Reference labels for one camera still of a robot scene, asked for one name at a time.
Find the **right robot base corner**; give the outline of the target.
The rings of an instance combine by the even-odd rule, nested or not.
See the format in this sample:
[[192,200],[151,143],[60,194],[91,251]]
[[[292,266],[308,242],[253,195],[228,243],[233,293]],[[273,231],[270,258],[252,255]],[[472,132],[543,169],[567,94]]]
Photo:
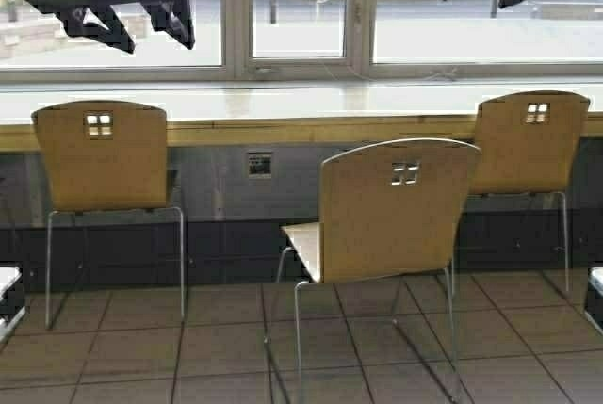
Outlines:
[[602,267],[589,268],[584,314],[602,332]]

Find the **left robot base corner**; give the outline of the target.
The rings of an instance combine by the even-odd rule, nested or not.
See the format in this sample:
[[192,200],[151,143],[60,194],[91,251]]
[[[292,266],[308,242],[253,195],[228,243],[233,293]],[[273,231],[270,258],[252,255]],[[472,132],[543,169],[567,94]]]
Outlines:
[[1,341],[15,330],[26,313],[22,269],[16,265],[1,266]]

